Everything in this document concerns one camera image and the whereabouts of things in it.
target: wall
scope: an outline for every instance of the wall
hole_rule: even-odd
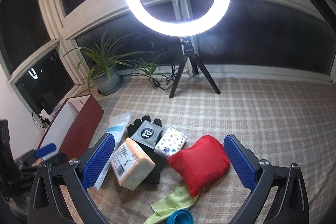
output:
[[[6,75],[0,67],[0,119],[7,119],[13,158],[36,148],[44,134],[32,120],[32,114],[6,85]]]

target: black tripod leg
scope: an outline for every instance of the black tripod leg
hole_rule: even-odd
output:
[[[173,88],[171,89],[169,98],[173,98],[174,95],[175,95],[175,91],[176,91],[177,85],[179,84],[179,81],[181,79],[181,75],[182,75],[182,72],[183,72],[183,69],[184,69],[184,66],[185,66],[185,63],[187,62],[187,60],[188,59],[185,57],[184,60],[180,64],[180,67],[178,69],[178,72],[177,72],[177,75],[176,75],[176,79],[174,81]]]
[[[191,67],[193,68],[194,73],[197,75],[198,74],[198,68],[197,68],[196,63],[194,62],[193,59],[189,59],[189,60],[190,60]]]
[[[194,55],[192,57],[193,61],[197,64],[197,66],[199,67],[199,69],[201,70],[201,72],[203,72],[205,78],[209,81],[210,85],[212,86],[212,88],[214,89],[214,91],[217,94],[220,94],[221,91],[219,90],[219,88],[217,87],[215,81],[212,79],[209,71],[207,70],[207,68],[205,67],[205,65],[203,64],[203,62],[200,60],[200,58],[198,57],[198,55]]]

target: black circular logo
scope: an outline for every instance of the black circular logo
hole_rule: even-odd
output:
[[[151,128],[145,128],[141,131],[141,138],[143,139],[149,139],[154,134],[154,130]]]

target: tripod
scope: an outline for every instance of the tripod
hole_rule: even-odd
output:
[[[195,74],[198,74],[198,68],[197,68],[197,66],[198,66],[199,69],[201,70],[201,72],[203,72],[205,78],[208,80],[208,82],[210,83],[210,85],[214,89],[214,91],[217,94],[220,94],[221,91],[217,87],[215,81],[212,79],[209,71],[206,69],[203,62],[200,60],[199,56],[195,53],[195,49],[194,49],[193,45],[188,40],[184,40],[182,42],[182,44],[184,45],[184,60],[181,62],[180,67],[178,69],[176,79],[175,79],[175,82],[173,84],[173,88],[171,89],[169,98],[173,98],[174,95],[175,95],[177,85],[179,84],[179,81],[181,79],[181,75],[182,75],[182,72],[183,72],[183,68],[184,68],[185,63],[187,62],[188,58],[190,60],[191,66],[193,67],[193,70],[194,70]]]

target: silver bolt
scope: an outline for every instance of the silver bolt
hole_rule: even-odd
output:
[[[39,165],[39,168],[44,168],[47,167],[47,164],[45,162],[41,162]]]
[[[300,166],[298,164],[292,164],[292,168],[295,170],[299,170]]]
[[[267,165],[269,165],[269,162],[268,162],[268,160],[261,160],[261,161],[260,161],[260,164],[261,164],[262,166],[267,166]]]
[[[77,158],[73,158],[73,159],[69,160],[69,164],[70,164],[70,165],[75,165],[75,164],[77,164],[78,162],[79,162],[79,160],[78,160]]]

